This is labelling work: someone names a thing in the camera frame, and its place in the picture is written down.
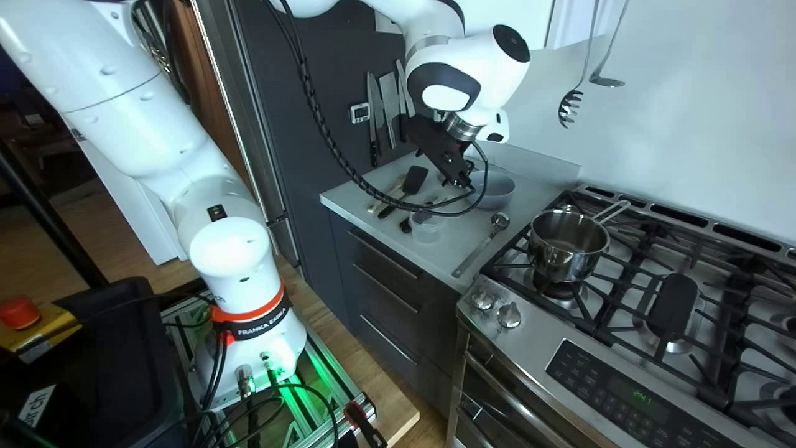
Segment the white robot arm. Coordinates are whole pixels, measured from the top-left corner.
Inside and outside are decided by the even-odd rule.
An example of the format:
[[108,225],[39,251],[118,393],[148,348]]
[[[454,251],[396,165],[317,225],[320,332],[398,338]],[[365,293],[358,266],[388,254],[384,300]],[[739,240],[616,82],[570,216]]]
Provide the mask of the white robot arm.
[[[503,140],[503,107],[529,67],[510,26],[470,32],[445,0],[362,0],[408,46],[413,102],[443,113],[440,143]],[[166,209],[214,303],[215,348],[197,364],[200,407],[222,410],[296,374],[306,328],[275,271],[260,196],[244,184],[134,32],[134,11],[96,0],[0,0],[0,46],[70,135]]]

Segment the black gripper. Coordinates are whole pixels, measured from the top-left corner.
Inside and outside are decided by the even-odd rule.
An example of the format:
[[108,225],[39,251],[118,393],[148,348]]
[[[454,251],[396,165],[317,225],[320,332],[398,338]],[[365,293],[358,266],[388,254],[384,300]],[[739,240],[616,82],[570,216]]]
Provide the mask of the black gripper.
[[403,140],[424,154],[450,184],[470,184],[465,144],[427,118],[403,118]]

